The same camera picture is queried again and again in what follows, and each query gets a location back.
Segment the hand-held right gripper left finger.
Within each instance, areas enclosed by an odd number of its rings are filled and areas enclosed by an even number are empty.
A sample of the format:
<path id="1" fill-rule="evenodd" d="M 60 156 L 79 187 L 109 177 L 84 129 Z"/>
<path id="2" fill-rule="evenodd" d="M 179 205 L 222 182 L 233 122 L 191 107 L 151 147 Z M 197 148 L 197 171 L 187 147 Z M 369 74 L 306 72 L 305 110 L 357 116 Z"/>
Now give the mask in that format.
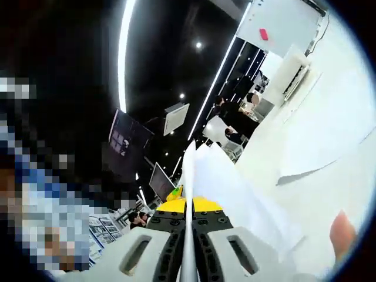
<path id="1" fill-rule="evenodd" d="M 59 281 L 177 281 L 182 264 L 184 214 L 156 211 L 147 227 L 135 227 L 102 251 L 90 269 Z"/>

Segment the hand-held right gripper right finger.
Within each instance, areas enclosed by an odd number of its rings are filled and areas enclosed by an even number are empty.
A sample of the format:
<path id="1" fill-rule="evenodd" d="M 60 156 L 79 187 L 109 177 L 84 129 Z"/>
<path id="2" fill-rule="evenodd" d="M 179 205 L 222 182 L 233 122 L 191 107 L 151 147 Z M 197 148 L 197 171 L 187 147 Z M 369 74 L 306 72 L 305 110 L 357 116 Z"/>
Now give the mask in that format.
<path id="1" fill-rule="evenodd" d="M 200 281 L 317 281 L 280 262 L 278 252 L 244 227 L 233 227 L 223 209 L 193 200 L 193 239 Z"/>

